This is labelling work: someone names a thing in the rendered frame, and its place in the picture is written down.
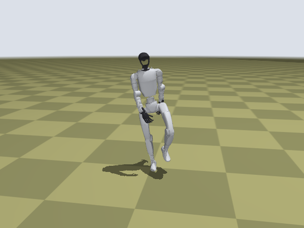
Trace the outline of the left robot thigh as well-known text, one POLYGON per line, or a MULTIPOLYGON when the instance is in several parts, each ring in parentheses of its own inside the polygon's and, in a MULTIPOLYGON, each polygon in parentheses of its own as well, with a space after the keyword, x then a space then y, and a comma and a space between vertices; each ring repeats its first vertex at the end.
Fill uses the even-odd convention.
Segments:
POLYGON ((158 109, 166 125, 165 134, 167 136, 173 135, 173 124, 171 119, 171 113, 169 112, 167 105, 164 102, 162 102, 158 104, 158 109))

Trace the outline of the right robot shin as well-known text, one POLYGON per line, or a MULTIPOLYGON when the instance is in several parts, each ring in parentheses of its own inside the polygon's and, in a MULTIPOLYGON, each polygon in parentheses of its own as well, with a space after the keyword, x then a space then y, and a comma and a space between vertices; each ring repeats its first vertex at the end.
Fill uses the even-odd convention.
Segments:
POLYGON ((154 162, 154 155, 153 155, 153 143, 150 142, 149 139, 146 139, 145 144, 146 144, 147 152, 148 152, 148 154, 150 156, 150 159, 151 159, 151 164, 152 164, 152 162, 155 163, 154 162))

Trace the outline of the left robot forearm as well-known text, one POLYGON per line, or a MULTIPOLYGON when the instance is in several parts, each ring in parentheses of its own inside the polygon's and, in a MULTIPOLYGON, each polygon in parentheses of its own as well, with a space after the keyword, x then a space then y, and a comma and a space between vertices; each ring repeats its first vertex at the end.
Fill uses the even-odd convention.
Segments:
POLYGON ((158 93, 159 93, 159 102, 160 103, 162 102, 162 100, 164 100, 164 90, 162 90, 162 91, 158 90, 158 93))

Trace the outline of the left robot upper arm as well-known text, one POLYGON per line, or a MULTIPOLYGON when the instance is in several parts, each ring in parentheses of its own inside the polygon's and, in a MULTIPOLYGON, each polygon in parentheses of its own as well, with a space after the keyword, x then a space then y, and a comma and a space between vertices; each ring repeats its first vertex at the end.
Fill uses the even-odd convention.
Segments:
POLYGON ((154 69, 156 71, 156 75, 157 75, 157 83, 158 83, 158 90, 162 91, 165 89, 165 85, 162 84, 163 82, 163 78, 162 78, 162 71, 160 69, 154 69))

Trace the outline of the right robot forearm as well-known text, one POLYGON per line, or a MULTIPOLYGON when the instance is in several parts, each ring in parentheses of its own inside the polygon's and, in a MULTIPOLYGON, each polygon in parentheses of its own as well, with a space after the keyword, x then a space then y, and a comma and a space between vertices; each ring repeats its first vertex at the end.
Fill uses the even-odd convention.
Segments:
POLYGON ((140 97, 136 97, 136 92, 135 91, 133 92, 133 95, 134 95, 134 99, 135 99, 138 111, 140 113, 142 113, 143 112, 143 110, 142 110, 143 105, 142 105, 142 102, 141 102, 141 98, 140 97))

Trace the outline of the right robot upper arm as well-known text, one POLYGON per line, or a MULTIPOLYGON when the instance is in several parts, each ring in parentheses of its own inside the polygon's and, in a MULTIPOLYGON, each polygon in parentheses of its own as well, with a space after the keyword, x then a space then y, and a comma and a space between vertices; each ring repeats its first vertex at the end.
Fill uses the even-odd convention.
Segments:
POLYGON ((141 92, 138 90, 138 84, 136 79, 138 78, 138 73, 134 73, 130 76, 132 89, 136 92, 136 97, 141 96, 141 92))

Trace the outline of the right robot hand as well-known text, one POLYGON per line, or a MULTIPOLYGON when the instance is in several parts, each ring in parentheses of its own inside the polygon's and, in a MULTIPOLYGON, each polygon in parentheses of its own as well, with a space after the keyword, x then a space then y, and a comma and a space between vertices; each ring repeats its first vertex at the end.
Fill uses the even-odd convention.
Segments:
POLYGON ((143 117, 143 119, 144 119, 144 121, 146 122, 146 123, 150 123, 150 122, 152 122, 153 120, 150 118, 150 117, 153 117, 152 115, 149 115, 149 114, 147 114, 146 112, 145 112, 145 110, 144 110, 144 108, 142 107, 142 110, 143 110, 143 112, 142 113, 140 113, 140 114, 142 114, 142 117, 143 117), (149 117, 150 116, 150 117, 149 117))

